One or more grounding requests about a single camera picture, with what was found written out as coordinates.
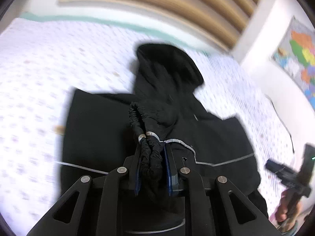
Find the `colorful map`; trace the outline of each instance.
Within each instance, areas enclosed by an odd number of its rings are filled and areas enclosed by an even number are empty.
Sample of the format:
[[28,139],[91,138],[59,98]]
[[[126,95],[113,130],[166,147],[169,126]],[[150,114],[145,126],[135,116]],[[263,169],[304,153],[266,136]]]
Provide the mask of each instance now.
[[315,32],[293,18],[273,59],[291,76],[315,109]]

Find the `metal screw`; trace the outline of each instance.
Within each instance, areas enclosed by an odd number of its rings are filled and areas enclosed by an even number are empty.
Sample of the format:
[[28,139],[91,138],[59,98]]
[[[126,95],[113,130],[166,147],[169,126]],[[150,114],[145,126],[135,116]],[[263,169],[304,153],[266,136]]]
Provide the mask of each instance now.
[[117,169],[118,173],[125,173],[127,171],[127,169],[125,167],[120,167]]
[[83,177],[81,177],[81,182],[82,182],[82,183],[87,183],[88,181],[90,181],[90,177],[89,177],[89,176],[83,176]]
[[222,184],[226,183],[227,182],[227,178],[225,176],[219,176],[218,177],[218,181]]
[[182,168],[181,168],[181,172],[182,172],[183,174],[188,174],[188,173],[190,172],[190,169],[187,168],[187,167],[182,167]]

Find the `hand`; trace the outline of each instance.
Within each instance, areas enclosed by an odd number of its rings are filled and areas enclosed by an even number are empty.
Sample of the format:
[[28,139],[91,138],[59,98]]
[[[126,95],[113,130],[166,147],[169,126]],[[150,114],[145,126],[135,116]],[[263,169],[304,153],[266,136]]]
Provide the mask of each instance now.
[[[288,212],[288,199],[287,197],[288,192],[284,191],[281,194],[281,200],[280,200],[280,205],[277,209],[277,212],[275,214],[276,220],[278,222],[282,222],[287,219],[287,212]],[[299,202],[296,206],[296,209],[293,213],[291,221],[287,224],[287,226],[284,228],[284,231],[282,232],[287,232],[289,231],[295,224],[296,218],[302,211],[302,204]]]

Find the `black hooded jacket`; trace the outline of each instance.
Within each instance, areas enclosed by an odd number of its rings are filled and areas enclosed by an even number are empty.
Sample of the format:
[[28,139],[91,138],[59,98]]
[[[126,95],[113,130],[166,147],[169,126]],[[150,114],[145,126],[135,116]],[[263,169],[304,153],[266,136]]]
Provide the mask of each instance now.
[[[166,44],[141,45],[136,55],[139,71],[134,94],[75,90],[62,161],[109,172],[134,154],[139,142],[143,185],[153,200],[161,190],[161,151],[170,143],[177,168],[187,166],[211,178],[226,176],[267,214],[257,191],[260,176],[246,133],[237,118],[221,120],[194,97],[193,91],[204,81],[193,60]],[[85,174],[101,176],[62,166],[62,192]]]

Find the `bed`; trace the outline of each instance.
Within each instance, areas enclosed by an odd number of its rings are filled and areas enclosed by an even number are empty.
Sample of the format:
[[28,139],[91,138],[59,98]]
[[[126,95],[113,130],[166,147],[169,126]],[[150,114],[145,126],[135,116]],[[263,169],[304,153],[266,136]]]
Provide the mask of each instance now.
[[264,169],[267,159],[291,164],[293,148],[272,103],[227,54],[197,51],[166,36],[78,20],[15,19],[0,35],[0,212],[25,236],[59,197],[59,161],[74,88],[131,93],[134,49],[168,42],[185,50],[204,78],[195,91],[205,109],[237,116],[253,146],[259,191],[271,215],[283,187]]

